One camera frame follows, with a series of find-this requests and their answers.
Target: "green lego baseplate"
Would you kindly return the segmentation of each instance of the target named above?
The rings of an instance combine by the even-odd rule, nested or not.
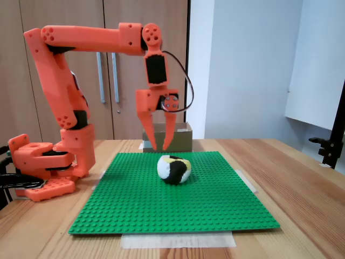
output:
[[[183,233],[279,228],[219,152],[169,153],[192,172],[178,186],[159,178],[163,153],[119,153],[70,234]]]

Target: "metal handle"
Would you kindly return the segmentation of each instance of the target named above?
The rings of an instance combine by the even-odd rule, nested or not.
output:
[[[119,99],[118,71],[116,69],[116,53],[112,53],[112,62],[113,62],[115,102],[118,104],[120,102],[120,99]]]
[[[105,104],[106,103],[106,99],[104,97],[104,85],[103,85],[101,52],[97,52],[97,66],[98,66],[99,92],[101,94],[101,103]]]

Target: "ball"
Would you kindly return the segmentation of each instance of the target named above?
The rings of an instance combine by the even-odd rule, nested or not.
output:
[[[192,166],[186,159],[173,155],[163,155],[157,163],[159,177],[170,185],[179,185],[186,182]]]

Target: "cardboard box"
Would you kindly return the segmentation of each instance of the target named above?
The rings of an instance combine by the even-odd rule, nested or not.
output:
[[[157,143],[157,150],[153,150],[151,142],[143,132],[143,152],[144,153],[161,153],[161,152],[192,152],[193,150],[193,131],[188,122],[176,123],[174,139],[166,151],[163,150],[163,143],[165,138],[165,123],[154,123],[155,138]]]

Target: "wooden cabinet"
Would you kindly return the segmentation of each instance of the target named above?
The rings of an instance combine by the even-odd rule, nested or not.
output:
[[[35,63],[25,45],[23,32],[46,25],[80,25],[117,29],[120,22],[156,23],[162,30],[163,50],[185,64],[187,41],[186,0],[4,0],[0,10],[0,75],[2,84],[2,143],[21,133],[32,141],[60,141],[60,127],[43,94]],[[111,53],[101,53],[105,103],[101,102],[98,64],[94,52],[65,53],[78,79],[95,125],[96,139],[141,138],[136,115],[135,90],[147,88],[143,57],[116,54],[119,102],[115,102]],[[170,85],[180,91],[184,105],[184,74],[168,56]],[[162,111],[154,121],[165,121]],[[183,114],[178,115],[183,121]]]
[[[186,0],[104,0],[106,28],[115,29],[120,22],[157,24],[162,30],[163,50],[172,52],[182,64],[186,59],[187,5]],[[179,65],[168,56],[170,85],[179,89],[180,108],[184,107],[184,74]],[[112,55],[108,54],[112,100],[114,78]],[[112,103],[115,139],[140,139],[142,126],[136,116],[135,90],[147,88],[144,60],[123,54],[116,55],[119,103]],[[164,122],[163,111],[154,113],[155,122]],[[177,115],[183,122],[183,113]]]
[[[23,133],[41,142],[18,1],[1,2],[0,35],[0,146]]]
[[[42,28],[50,24],[104,28],[102,0],[20,0],[20,7],[24,31],[33,28]],[[96,53],[70,51],[65,55],[68,65],[71,71],[77,76],[79,87],[88,101],[91,111],[91,119],[89,122],[95,125],[96,139],[113,139],[113,122],[106,55],[102,54],[103,83],[106,98],[104,104],[101,103],[100,99]],[[43,94],[35,63],[29,49],[27,58],[29,60],[32,87],[36,100],[42,139],[46,142],[56,143],[61,140],[60,127]]]

